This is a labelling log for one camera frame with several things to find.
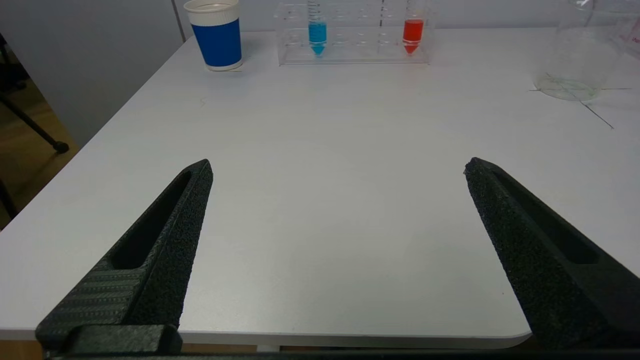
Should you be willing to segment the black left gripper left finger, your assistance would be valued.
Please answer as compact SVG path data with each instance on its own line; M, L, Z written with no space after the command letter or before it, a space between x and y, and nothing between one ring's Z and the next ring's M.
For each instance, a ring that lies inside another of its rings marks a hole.
M39 323L44 353L180 353L186 290L214 182L183 169Z

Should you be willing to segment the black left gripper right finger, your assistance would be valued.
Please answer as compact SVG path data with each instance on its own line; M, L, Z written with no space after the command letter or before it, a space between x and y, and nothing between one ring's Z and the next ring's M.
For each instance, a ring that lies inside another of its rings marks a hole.
M546 349L638 349L640 280L509 173L464 175L519 305Z

